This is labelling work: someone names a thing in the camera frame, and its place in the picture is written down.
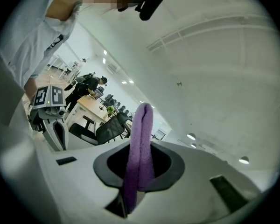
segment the recessed light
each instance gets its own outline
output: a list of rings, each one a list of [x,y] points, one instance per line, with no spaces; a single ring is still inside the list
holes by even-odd
[[[192,140],[196,140],[196,136],[193,133],[189,133],[187,136]]]
[[[249,164],[249,159],[247,156],[241,157],[239,161],[243,164]]]

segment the purple towel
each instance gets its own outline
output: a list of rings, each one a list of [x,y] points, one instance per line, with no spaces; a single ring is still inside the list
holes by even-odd
[[[150,150],[153,121],[154,111],[151,105],[141,104],[133,118],[130,153],[124,178],[124,198],[128,213],[136,207],[137,190],[142,191],[154,179]]]

